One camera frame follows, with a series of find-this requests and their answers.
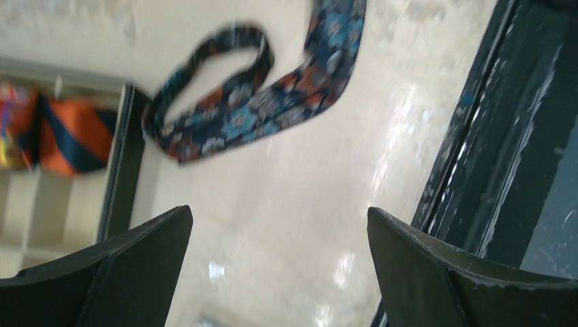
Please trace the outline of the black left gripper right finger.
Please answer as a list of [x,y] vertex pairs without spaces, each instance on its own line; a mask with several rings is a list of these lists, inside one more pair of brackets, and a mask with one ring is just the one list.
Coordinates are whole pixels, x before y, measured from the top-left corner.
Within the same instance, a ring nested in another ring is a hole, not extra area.
[[576,326],[577,282],[480,258],[381,208],[367,211],[390,326]]

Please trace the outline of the navy floral tie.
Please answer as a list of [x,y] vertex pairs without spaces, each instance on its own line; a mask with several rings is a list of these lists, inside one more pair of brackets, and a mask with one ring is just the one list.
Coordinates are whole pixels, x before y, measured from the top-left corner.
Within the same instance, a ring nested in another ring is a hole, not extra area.
[[[317,116],[341,97],[350,81],[366,12],[366,1],[315,1],[304,44],[307,59],[268,87],[264,81],[275,58],[265,32],[249,23],[219,29],[176,68],[144,108],[144,137],[185,164]],[[257,50],[250,66],[166,122],[171,104],[207,59],[243,48]]]

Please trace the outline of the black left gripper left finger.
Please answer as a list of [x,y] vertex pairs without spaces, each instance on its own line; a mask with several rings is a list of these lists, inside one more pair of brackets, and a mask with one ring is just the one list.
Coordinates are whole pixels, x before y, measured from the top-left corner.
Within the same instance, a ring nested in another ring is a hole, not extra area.
[[163,326],[193,226],[175,207],[1,280],[2,326]]

